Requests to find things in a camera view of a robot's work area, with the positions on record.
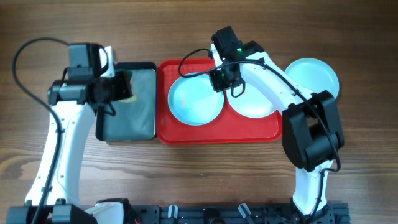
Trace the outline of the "white plate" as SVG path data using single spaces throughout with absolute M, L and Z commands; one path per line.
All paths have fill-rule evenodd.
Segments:
M 228 103 L 242 116 L 247 118 L 264 118 L 277 109 L 275 106 L 250 83 L 245 83 L 245 91 L 237 98 L 232 96 L 231 88 L 226 90 Z

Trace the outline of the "light green plate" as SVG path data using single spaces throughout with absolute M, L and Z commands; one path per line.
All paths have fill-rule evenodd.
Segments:
M 167 103 L 183 124 L 202 126 L 212 122 L 224 106 L 224 94 L 214 91 L 207 74 L 178 78 L 170 87 Z
M 338 98 L 340 92 L 338 76 L 327 63 L 319 59 L 298 59 L 285 69 L 285 73 L 294 81 L 315 93 L 327 90 L 335 98 Z

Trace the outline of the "yellow green sponge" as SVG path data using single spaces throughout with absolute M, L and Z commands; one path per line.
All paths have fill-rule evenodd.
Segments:
M 120 102 L 121 103 L 132 103 L 132 102 L 134 102 L 136 100 L 137 100 L 137 97 L 136 97 L 136 95 L 134 95 L 134 96 L 132 96 L 130 98 L 126 98 L 126 99 L 120 100 Z

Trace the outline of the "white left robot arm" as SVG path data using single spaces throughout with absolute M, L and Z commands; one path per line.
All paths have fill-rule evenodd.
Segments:
M 27 204 L 55 205 L 57 200 L 80 204 L 81 163 L 96 110 L 131 96 L 127 72 L 53 82 L 49 131 L 37 177 L 25 198 Z

